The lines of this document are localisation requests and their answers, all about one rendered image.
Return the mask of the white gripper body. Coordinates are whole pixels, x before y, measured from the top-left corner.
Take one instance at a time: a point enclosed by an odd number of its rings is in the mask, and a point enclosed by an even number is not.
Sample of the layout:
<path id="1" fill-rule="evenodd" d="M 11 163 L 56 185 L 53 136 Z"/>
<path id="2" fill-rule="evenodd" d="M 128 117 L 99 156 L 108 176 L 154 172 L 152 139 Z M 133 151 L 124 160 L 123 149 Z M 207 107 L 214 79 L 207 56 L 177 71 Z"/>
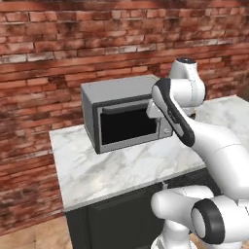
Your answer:
<path id="1" fill-rule="evenodd" d="M 163 117 L 163 113 L 157 107 L 157 105 L 154 103 L 152 99 L 149 100 L 146 114 L 149 119 L 160 119 Z"/>

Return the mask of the black microwave door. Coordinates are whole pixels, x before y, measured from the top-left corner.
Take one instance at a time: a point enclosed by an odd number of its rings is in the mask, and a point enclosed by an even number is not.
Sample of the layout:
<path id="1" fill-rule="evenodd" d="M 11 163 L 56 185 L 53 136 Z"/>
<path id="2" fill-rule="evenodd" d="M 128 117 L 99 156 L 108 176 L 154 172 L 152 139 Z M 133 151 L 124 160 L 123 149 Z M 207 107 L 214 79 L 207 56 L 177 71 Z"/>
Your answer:
<path id="1" fill-rule="evenodd" d="M 148 99 L 99 106 L 94 125 L 95 151 L 110 151 L 146 143 L 159 138 L 160 122 L 149 119 Z"/>

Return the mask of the grey microwave oven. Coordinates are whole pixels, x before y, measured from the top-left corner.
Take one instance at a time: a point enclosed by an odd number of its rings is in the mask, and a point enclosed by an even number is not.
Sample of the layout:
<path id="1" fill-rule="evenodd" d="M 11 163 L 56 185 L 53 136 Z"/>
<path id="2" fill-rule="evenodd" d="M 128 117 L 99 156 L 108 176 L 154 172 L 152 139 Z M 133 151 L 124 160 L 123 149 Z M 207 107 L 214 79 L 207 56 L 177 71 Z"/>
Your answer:
<path id="1" fill-rule="evenodd" d="M 154 75 L 144 75 L 81 84 L 85 129 L 94 150 L 94 125 L 96 123 L 96 109 L 99 106 L 120 104 L 142 99 L 150 100 L 152 99 L 152 86 L 158 79 L 159 78 Z M 173 131 L 168 121 L 165 118 L 155 120 L 160 122 L 158 139 L 170 137 Z"/>

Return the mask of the dark cupboard run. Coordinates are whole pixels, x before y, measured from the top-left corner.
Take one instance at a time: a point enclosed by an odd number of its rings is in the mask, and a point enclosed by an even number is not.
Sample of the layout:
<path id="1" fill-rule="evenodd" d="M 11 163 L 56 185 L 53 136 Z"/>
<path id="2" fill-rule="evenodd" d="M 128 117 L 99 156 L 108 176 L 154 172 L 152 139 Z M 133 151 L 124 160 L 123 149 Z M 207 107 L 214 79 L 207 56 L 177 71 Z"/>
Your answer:
<path id="1" fill-rule="evenodd" d="M 150 249 L 160 234 L 163 220 L 151 208 L 151 197 L 166 184 L 169 189 L 207 186 L 221 194 L 206 168 L 177 173 L 161 182 L 66 211 L 73 249 Z"/>

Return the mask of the dark cupboard door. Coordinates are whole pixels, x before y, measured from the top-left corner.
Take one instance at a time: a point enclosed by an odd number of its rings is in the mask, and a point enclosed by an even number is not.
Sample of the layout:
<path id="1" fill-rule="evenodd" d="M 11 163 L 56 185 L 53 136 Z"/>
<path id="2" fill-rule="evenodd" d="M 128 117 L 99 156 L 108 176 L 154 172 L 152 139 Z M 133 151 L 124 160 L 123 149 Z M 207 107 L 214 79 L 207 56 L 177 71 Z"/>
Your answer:
<path id="1" fill-rule="evenodd" d="M 117 196 L 89 208 L 92 249 L 149 247 L 160 234 L 163 220 L 151 208 L 147 191 Z"/>

